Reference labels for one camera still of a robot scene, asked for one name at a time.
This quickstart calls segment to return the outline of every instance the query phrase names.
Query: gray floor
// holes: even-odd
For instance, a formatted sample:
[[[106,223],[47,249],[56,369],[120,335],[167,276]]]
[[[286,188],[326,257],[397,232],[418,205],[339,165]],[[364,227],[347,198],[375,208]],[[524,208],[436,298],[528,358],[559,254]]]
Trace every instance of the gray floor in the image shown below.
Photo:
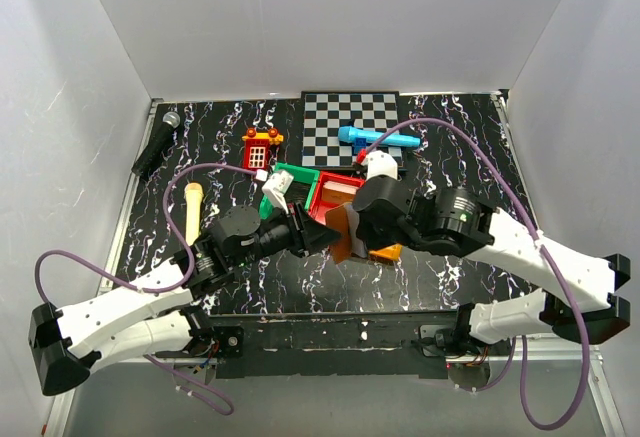
[[[538,419],[549,422],[569,405],[579,362],[530,365],[529,401]],[[501,385],[476,396],[404,376],[222,381],[218,387],[233,397],[237,409],[222,417],[176,392],[171,376],[150,364],[118,364],[79,388],[65,437],[546,434],[522,412],[519,367],[514,363]],[[590,394],[569,424],[553,435],[604,435]]]

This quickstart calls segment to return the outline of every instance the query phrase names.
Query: marble pattern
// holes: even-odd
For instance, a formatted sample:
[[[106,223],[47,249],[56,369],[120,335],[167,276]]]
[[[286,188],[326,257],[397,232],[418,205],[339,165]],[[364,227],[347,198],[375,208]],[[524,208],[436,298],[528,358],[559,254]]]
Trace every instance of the marble pattern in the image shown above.
[[[148,182],[138,185],[118,269],[128,278],[149,271],[178,250],[161,209],[162,192],[178,171],[203,162],[240,165],[244,151],[241,137],[251,126],[275,126],[284,134],[285,142],[271,156],[272,164],[299,165],[301,161],[303,103],[299,99],[167,103],[158,106],[156,115],[161,118],[169,110],[183,117],[184,126],[162,167]],[[478,143],[528,207],[490,95],[400,97],[399,112],[401,119],[429,116],[459,126]],[[412,126],[411,132],[422,139],[422,145],[408,153],[402,178],[410,187],[429,192],[464,185],[514,214],[502,189],[464,142],[434,126]],[[205,191],[204,225],[232,205],[258,206],[262,199],[255,183],[234,172],[196,172],[191,180],[200,182]],[[185,218],[182,189],[186,183],[172,195],[170,208],[177,223]],[[531,290],[528,283],[501,269],[406,248],[395,266],[354,261],[335,265],[327,251],[307,259],[280,253],[245,268],[237,283],[207,296],[201,305],[212,314],[438,310],[472,300],[504,300]]]

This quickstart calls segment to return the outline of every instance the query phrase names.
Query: black microphone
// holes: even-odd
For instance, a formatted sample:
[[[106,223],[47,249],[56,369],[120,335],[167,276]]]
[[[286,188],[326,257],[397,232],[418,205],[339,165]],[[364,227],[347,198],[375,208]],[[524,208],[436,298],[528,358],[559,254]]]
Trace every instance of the black microphone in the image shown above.
[[[147,146],[131,167],[131,172],[139,177],[149,176],[160,163],[162,152],[168,149],[173,141],[173,133],[180,126],[180,116],[176,112],[167,112],[162,123],[151,135]]]

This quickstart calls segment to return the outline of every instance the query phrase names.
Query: green basket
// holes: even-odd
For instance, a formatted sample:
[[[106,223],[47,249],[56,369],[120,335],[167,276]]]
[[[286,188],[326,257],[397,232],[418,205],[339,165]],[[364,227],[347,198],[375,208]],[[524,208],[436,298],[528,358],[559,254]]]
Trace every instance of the green basket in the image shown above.
[[[304,204],[305,210],[309,210],[311,207],[311,199],[313,198],[313,192],[316,190],[316,184],[318,183],[318,177],[320,176],[320,172],[313,169],[307,169],[305,167],[297,167],[295,165],[283,164],[278,162],[273,169],[274,172],[278,170],[286,170],[291,175],[293,175],[294,182],[300,182],[301,184],[310,185],[309,195],[307,196],[307,202]],[[262,202],[260,202],[260,218],[266,219],[271,215],[271,211],[273,210],[273,205],[269,202],[266,196],[262,197]]]

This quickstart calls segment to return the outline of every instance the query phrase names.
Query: blue object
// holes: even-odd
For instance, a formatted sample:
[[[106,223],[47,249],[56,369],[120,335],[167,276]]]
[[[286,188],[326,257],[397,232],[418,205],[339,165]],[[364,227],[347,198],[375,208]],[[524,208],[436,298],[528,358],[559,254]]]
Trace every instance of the blue object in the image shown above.
[[[382,132],[356,129],[351,126],[340,127],[340,130],[338,131],[338,139],[340,139],[341,142],[346,142],[348,144],[353,144],[356,139],[365,139],[367,144],[372,144],[379,137],[382,137]],[[391,134],[389,137],[384,139],[380,145],[414,148],[420,147],[420,139],[409,135]]]
[[[362,149],[367,147],[367,139],[358,137],[353,141],[353,147],[351,148],[351,155],[358,155]]]

